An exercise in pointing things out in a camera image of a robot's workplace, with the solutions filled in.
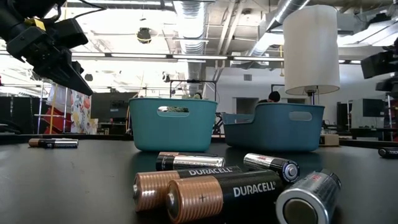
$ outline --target ceiling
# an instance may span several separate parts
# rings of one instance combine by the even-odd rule
[[[228,6],[233,0],[217,0],[207,6],[208,17],[206,20],[206,36],[208,40],[205,48],[206,54],[215,54],[218,48],[221,31],[224,26],[225,15]],[[84,46],[72,49],[74,52],[116,52],[116,53],[153,53],[153,54],[179,54],[180,43],[178,37],[178,20],[173,11],[153,10],[153,8],[143,8],[136,4],[137,1],[117,1],[117,0],[92,0],[89,2],[103,3],[108,9],[86,16],[79,17],[77,20],[89,38],[89,42]],[[366,11],[390,4],[391,1],[362,0],[360,1],[339,1],[322,0],[311,1],[311,4],[328,4],[337,9],[347,7],[347,12],[355,10]],[[257,28],[265,14],[276,9],[278,0],[243,0],[243,14],[234,31],[234,39],[228,47],[227,54],[232,52],[244,52],[250,50],[258,39]],[[171,2],[166,2],[167,6],[172,6]],[[71,18],[78,14],[92,11],[92,7],[84,7],[77,0],[69,0],[68,6],[62,8],[61,19]],[[56,14],[52,10],[48,17]],[[149,27],[152,35],[152,42],[141,44],[137,40],[137,31],[140,27]],[[5,43],[1,40],[0,50],[5,50]],[[41,82],[35,81],[30,72],[31,66],[23,64],[9,56],[0,56],[1,80],[5,84],[34,84]],[[90,86],[129,86],[129,87],[168,87],[168,83],[162,81],[164,73],[170,74],[174,79],[185,79],[187,72],[186,62],[166,63],[166,62],[118,62],[118,61],[96,61],[81,60],[80,63],[85,69],[83,75],[90,73],[93,81]],[[36,93],[40,92],[39,87],[29,88]]]

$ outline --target black table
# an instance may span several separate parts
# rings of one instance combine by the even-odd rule
[[[241,167],[247,153],[223,143],[210,152]],[[82,140],[78,149],[55,150],[0,146],[0,223],[168,223],[163,210],[136,214],[132,201],[134,175],[154,170],[156,156],[131,141]],[[338,174],[343,186],[333,223],[398,223],[397,160],[346,146],[275,156],[297,161],[302,177],[322,167]],[[273,211],[260,216],[275,223]]]

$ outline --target duracell battery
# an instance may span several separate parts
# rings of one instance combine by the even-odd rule
[[[379,149],[379,155],[383,158],[398,159],[398,148],[381,148]]]
[[[218,157],[217,154],[200,153],[200,152],[160,152],[159,156],[204,156]]]
[[[329,170],[307,175],[278,197],[276,214],[279,223],[331,223],[340,189],[340,179]]]
[[[150,210],[164,205],[167,186],[170,180],[203,175],[222,176],[241,172],[242,170],[238,166],[231,166],[137,173],[133,185],[133,198],[136,204],[136,211]]]
[[[30,139],[30,147],[42,147],[45,149],[74,149],[79,145],[75,139]]]
[[[202,156],[158,156],[155,168],[157,171],[196,169],[204,167],[224,167],[222,157]]]
[[[243,159],[250,170],[270,169],[275,171],[285,184],[296,182],[300,177],[299,165],[291,160],[249,153]]]
[[[271,170],[171,180],[166,206],[174,223],[184,223],[273,204],[283,189],[282,180]]]

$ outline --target lamp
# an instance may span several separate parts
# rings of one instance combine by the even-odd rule
[[[284,21],[285,89],[311,96],[340,89],[337,16],[330,6],[310,6]]]

